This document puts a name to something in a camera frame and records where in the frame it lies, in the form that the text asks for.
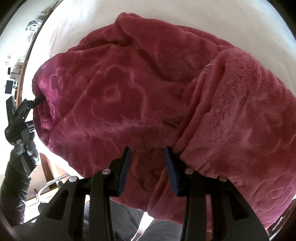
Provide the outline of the grey gloved left hand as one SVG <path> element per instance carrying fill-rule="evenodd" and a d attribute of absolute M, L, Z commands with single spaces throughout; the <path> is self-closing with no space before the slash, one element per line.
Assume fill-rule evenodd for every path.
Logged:
<path fill-rule="evenodd" d="M 20 140 L 12 149 L 9 165 L 19 174 L 29 178 L 40 164 L 39 153 L 34 142 L 35 133 L 29 135 L 29 140 Z"/>

